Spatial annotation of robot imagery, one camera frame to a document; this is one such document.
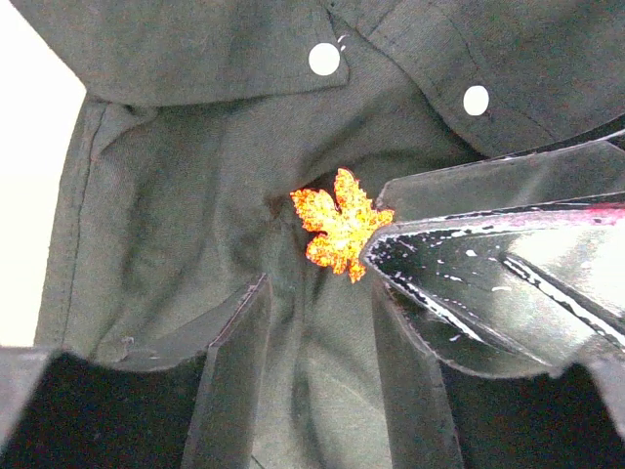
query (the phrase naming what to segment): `button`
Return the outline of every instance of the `button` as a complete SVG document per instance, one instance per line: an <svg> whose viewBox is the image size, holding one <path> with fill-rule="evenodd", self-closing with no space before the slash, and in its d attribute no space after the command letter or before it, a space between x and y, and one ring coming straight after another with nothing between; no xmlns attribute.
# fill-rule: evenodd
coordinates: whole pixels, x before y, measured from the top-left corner
<svg viewBox="0 0 625 469"><path fill-rule="evenodd" d="M309 54L309 65L314 73L327 76L334 73L339 68L341 54L332 44L322 42L311 49Z"/></svg>
<svg viewBox="0 0 625 469"><path fill-rule="evenodd" d="M469 115L482 115L488 109L488 92L483 86L472 86L465 93L465 111Z"/></svg>

